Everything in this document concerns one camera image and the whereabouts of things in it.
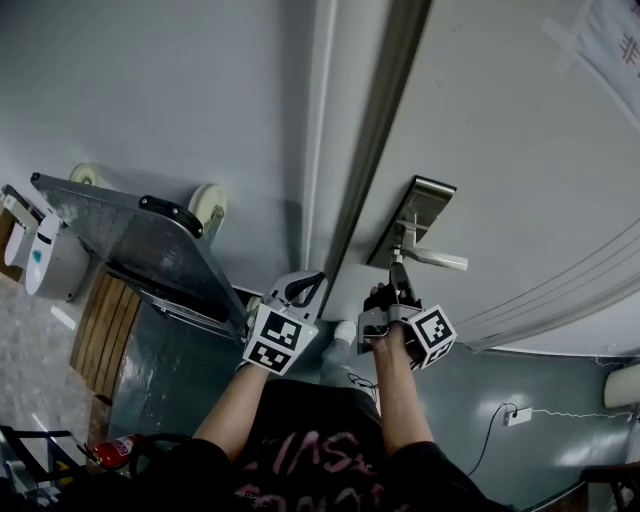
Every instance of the forearm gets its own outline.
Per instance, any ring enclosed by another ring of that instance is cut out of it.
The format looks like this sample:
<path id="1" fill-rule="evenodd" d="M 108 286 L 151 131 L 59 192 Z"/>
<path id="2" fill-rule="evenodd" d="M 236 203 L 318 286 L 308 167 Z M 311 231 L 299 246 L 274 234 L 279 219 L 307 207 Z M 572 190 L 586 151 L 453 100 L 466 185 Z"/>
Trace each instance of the forearm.
<path id="1" fill-rule="evenodd" d="M 373 353 L 387 456 L 413 443 L 433 441 L 429 424 L 418 402 L 401 328 L 392 326 L 389 336 L 374 344 Z"/>
<path id="2" fill-rule="evenodd" d="M 219 446 L 233 462 L 244 449 L 269 372 L 253 364 L 238 371 L 194 434 Z"/>

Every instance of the black t-shirt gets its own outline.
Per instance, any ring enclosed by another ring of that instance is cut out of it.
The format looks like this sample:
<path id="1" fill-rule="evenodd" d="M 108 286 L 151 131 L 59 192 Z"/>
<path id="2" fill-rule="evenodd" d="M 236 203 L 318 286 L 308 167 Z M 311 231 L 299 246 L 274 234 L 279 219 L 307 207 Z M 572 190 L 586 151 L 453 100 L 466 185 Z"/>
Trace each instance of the black t-shirt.
<path id="1" fill-rule="evenodd" d="M 434 443 L 386 459 L 366 393 L 287 380 L 265 386 L 234 464 L 216 445 L 190 440 L 152 463 L 131 491 L 130 503 L 167 510 L 505 510 Z"/>

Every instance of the red fire extinguisher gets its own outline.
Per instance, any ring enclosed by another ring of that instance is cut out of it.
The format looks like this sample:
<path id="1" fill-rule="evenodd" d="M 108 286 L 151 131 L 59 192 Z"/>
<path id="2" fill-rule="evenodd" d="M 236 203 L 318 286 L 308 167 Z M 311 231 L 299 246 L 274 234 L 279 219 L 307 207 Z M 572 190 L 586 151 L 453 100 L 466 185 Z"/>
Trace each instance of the red fire extinguisher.
<path id="1" fill-rule="evenodd" d="M 141 434 L 120 437 L 114 441 L 94 446 L 91 452 L 103 468 L 118 468 L 128 462 L 133 447 L 141 443 L 143 439 L 144 437 Z"/>

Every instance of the power outlet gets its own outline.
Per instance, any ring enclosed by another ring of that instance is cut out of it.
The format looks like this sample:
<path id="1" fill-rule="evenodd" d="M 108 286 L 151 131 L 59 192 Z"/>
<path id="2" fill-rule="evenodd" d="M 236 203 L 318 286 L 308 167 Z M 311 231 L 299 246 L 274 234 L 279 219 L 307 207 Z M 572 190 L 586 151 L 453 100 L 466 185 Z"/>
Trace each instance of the power outlet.
<path id="1" fill-rule="evenodd" d="M 518 409 L 518 411 L 507 412 L 504 417 L 504 424 L 507 427 L 513 427 L 519 423 L 525 423 L 531 421 L 532 408 Z"/>

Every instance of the sleeve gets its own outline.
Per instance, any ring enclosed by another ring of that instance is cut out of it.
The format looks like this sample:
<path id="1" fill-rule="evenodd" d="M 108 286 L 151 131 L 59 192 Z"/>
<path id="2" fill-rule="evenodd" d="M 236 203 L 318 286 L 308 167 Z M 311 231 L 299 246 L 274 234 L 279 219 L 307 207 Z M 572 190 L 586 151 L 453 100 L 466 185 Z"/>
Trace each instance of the sleeve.
<path id="1" fill-rule="evenodd" d="M 133 501 L 151 505 L 225 509 L 230 498 L 231 463 L 213 443 L 190 439 L 154 460 L 134 481 Z"/>
<path id="2" fill-rule="evenodd" d="M 387 461 L 385 474 L 385 488 L 396 507 L 509 510 L 486 499 L 435 443 L 415 443 L 401 448 Z"/>

